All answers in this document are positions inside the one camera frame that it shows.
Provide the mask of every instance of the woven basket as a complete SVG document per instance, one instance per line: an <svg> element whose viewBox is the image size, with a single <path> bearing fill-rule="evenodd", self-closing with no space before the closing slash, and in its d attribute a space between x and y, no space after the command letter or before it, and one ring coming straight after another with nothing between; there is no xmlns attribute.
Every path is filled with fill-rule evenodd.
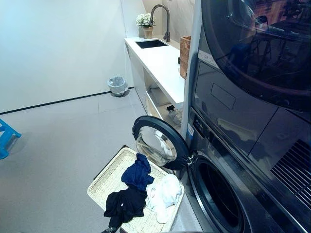
<svg viewBox="0 0 311 233"><path fill-rule="evenodd" d="M191 36L180 38L180 76L186 79Z"/></svg>
<svg viewBox="0 0 311 233"><path fill-rule="evenodd" d="M118 192L122 189L127 189L125 183L121 181L121 176L125 170L131 166L136 160L136 151L130 148L123 148L109 162L109 164L100 172L93 183L88 187L87 194L105 211L106 200L110 193ZM150 175L154 177L154 182L159 183L161 179L167 175L165 171L157 165L149 161L151 167ZM121 229L127 233L159 233L169 232L173 225L175 216L180 206L181 200L185 193L182 184L182 195L179 198L177 205L174 207L171 219L165 224L160 224L156 221L156 213L144 208L144 217L135 217L130 222L123 223Z"/></svg>

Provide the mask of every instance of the cabinet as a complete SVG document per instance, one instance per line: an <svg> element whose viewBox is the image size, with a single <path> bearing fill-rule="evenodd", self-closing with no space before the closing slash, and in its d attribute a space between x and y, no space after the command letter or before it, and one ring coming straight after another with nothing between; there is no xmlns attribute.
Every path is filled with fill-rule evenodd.
<svg viewBox="0 0 311 233"><path fill-rule="evenodd" d="M125 39L130 57L134 87L145 111L158 117L180 132L180 123L173 120L167 107L173 105L180 112L183 107L185 80L179 75L179 50L173 46L141 49L136 41Z"/></svg>

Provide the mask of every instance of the baseboard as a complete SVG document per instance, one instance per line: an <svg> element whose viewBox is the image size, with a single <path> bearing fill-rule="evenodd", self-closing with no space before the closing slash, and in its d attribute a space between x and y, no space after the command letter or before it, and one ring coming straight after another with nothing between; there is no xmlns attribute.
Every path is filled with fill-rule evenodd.
<svg viewBox="0 0 311 233"><path fill-rule="evenodd" d="M82 99L82 98L87 98L87 97L92 97L92 96L98 96L98 95L108 94L108 93L111 93L111 91L106 91L106 92L91 94L91 95L87 95L87 96L80 96L80 97L75 97L75 98L66 99L66 100L59 100L59 101L50 102L50 103L43 103L43 104L38 104L38 105L34 105L34 106L30 106L30 107L25 107L25 108L19 108L19 109L10 110L10 111L7 111L7 112L0 113L0 115L4 115L4 114L8 114L8 113L14 113L14 112L18 112L18 111L23 111L23 110L31 109L31 108L42 107L42 106L51 105L51 104L55 104L55 103L66 102L66 101L70 101L70 100L77 100L77 99Z"/></svg>

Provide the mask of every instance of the blue stool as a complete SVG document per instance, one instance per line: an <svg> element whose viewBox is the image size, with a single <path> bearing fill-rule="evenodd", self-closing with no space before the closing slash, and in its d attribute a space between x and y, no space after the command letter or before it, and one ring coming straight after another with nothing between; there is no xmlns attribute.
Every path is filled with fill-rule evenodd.
<svg viewBox="0 0 311 233"><path fill-rule="evenodd" d="M21 137L21 134L13 130L8 124L6 124L3 120L0 119L0 132L4 131L4 133L0 136L0 159L4 159L9 155L9 153L5 150L5 145L11 139L11 137L15 134L16 137Z"/></svg>

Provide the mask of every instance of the black sink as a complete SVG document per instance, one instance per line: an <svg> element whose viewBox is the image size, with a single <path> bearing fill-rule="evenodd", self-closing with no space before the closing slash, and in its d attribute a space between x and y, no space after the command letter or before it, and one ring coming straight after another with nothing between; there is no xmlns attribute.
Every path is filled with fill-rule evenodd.
<svg viewBox="0 0 311 233"><path fill-rule="evenodd" d="M160 40L141 41L141 42L136 42L136 44L138 44L139 47L141 47L142 49L167 46L167 44L164 44Z"/></svg>

